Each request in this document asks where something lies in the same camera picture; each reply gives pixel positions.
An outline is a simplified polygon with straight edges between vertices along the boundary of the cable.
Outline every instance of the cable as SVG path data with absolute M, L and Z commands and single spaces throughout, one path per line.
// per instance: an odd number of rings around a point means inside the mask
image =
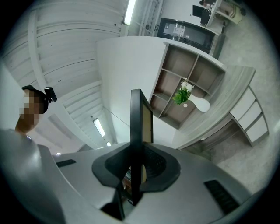
M 123 120 L 121 120 L 119 117 L 117 117 L 115 114 L 113 114 L 117 119 L 119 119 L 120 121 L 122 121 L 123 123 L 125 123 Z

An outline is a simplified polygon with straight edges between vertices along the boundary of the black vent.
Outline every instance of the black vent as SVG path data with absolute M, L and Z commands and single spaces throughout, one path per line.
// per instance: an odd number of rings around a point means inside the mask
M 147 180 L 159 176 L 166 169 L 166 160 L 149 148 L 145 148 L 144 166 Z
M 61 161 L 61 162 L 57 162 L 56 165 L 58 167 L 63 167 L 63 166 L 68 166 L 68 165 L 73 164 L 73 163 L 76 163 L 76 161 L 73 160 L 73 159 L 69 159 L 69 160 L 64 160 L 64 161 Z
M 228 214 L 236 209 L 239 205 L 233 197 L 223 188 L 217 180 L 211 180 L 204 183 L 212 194 L 224 214 Z

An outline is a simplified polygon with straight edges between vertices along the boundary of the white flower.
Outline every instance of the white flower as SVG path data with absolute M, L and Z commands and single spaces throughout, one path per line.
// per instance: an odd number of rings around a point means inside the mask
M 193 90 L 193 88 L 194 88 L 194 86 L 192 86 L 190 83 L 187 83 L 186 89 L 187 89 L 188 91 Z
M 183 82 L 181 83 L 182 88 L 183 88 L 183 89 L 186 88 L 187 84 L 188 84 L 188 82 L 183 81 Z
M 187 90 L 187 91 L 191 91 L 193 90 L 194 86 L 192 86 L 190 83 L 188 83 L 187 81 L 183 81 L 181 83 L 181 87 L 183 90 Z

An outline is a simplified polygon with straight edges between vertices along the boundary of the gray floor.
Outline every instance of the gray floor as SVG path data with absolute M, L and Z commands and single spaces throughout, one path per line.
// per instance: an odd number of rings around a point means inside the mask
M 277 54 L 265 30 L 247 10 L 239 25 L 229 23 L 219 61 L 254 67 L 250 84 L 264 110 L 269 136 L 251 147 L 242 132 L 211 150 L 211 159 L 252 193 L 270 180 L 280 147 L 280 73 Z

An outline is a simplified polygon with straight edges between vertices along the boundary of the fluorescent light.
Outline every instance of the fluorescent light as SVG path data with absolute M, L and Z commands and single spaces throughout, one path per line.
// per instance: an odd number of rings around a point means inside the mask
M 93 121 L 95 127 L 97 128 L 97 130 L 99 131 L 99 133 L 101 134 L 101 136 L 103 137 L 105 135 L 105 132 L 101 126 L 101 123 L 99 122 L 99 119 L 96 119 Z
M 123 20 L 123 23 L 125 25 L 130 25 L 135 2 L 136 2 L 136 0 L 129 0 L 128 6 L 126 9 L 126 14 L 124 15 L 124 20 Z

